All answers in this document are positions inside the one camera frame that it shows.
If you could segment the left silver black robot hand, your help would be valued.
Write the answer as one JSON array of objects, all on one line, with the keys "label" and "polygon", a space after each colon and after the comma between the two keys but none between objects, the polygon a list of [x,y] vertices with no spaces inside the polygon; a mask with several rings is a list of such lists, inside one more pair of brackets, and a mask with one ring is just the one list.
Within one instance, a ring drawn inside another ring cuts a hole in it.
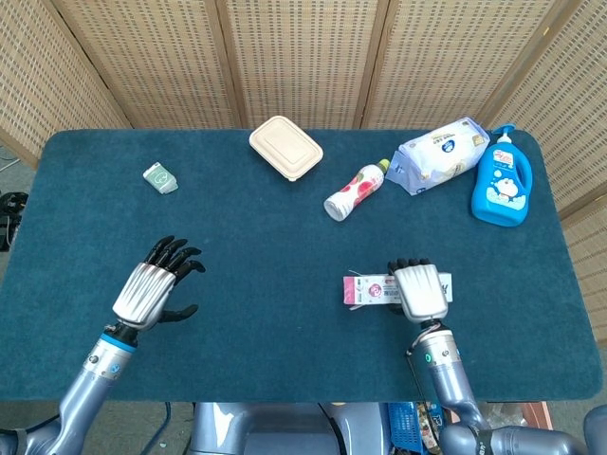
[{"label": "left silver black robot hand", "polygon": [[205,266],[193,256],[202,253],[199,248],[186,246],[186,239],[174,236],[161,238],[140,262],[119,296],[112,310],[118,322],[134,330],[146,331],[157,323],[179,322],[193,316],[198,306],[182,310],[166,310],[165,304],[173,289],[192,271],[204,273]]}]

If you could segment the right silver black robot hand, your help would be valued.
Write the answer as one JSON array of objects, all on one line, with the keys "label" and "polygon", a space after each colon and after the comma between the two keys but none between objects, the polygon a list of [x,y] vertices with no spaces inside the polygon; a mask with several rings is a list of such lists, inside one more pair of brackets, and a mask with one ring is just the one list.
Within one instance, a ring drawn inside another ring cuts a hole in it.
[{"label": "right silver black robot hand", "polygon": [[388,262],[388,271],[395,279],[402,311],[409,321],[425,323],[448,314],[439,272],[428,258],[399,258]]}]

